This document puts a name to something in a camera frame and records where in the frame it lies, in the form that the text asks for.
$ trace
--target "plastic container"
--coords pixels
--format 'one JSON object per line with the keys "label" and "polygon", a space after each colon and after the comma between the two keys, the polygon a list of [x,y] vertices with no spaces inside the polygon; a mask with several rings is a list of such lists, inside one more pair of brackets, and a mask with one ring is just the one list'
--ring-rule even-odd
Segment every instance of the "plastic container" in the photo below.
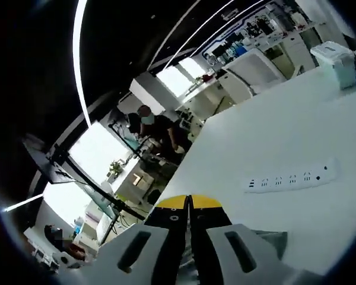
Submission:
{"label": "plastic container", "polygon": [[310,50],[327,76],[335,80],[340,89],[356,84],[353,51],[334,42],[325,42]]}

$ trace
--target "white power strip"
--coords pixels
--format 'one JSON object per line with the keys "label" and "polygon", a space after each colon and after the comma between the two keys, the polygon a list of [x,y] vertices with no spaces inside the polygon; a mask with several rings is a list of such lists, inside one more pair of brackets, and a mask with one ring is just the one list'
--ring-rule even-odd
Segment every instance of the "white power strip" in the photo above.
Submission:
{"label": "white power strip", "polygon": [[337,165],[336,159],[329,159],[267,177],[252,177],[243,181],[242,189],[247,193],[266,193],[316,187],[338,177]]}

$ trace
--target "window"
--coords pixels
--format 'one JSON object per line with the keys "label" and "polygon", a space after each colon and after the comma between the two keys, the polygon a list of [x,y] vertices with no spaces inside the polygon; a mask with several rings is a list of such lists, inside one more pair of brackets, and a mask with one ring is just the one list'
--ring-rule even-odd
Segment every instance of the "window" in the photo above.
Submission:
{"label": "window", "polygon": [[198,78],[206,74],[206,71],[192,58],[185,58],[179,64],[193,77]]}
{"label": "window", "polygon": [[125,160],[128,149],[95,122],[71,147],[70,155],[100,185],[107,178],[110,163]]}
{"label": "window", "polygon": [[44,201],[66,223],[74,225],[74,219],[85,216],[85,209],[91,202],[88,196],[76,183],[46,185]]}
{"label": "window", "polygon": [[176,96],[186,92],[192,83],[176,67],[170,66],[157,73],[157,78]]}

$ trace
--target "white counter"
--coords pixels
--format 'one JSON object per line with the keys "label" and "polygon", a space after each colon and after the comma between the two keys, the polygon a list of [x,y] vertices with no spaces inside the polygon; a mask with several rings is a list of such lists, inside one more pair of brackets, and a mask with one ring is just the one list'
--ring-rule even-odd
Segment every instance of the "white counter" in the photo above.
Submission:
{"label": "white counter", "polygon": [[[336,157],[337,180],[245,194],[243,177]],[[216,198],[233,223],[287,231],[283,261],[325,274],[356,235],[356,89],[340,91],[320,68],[208,119],[160,200]]]}

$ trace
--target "chair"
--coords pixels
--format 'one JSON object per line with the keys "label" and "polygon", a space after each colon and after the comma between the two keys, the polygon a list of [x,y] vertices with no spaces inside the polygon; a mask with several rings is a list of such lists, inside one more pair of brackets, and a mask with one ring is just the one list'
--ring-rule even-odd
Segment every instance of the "chair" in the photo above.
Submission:
{"label": "chair", "polygon": [[259,49],[244,53],[223,69],[246,85],[253,96],[286,81],[282,72]]}

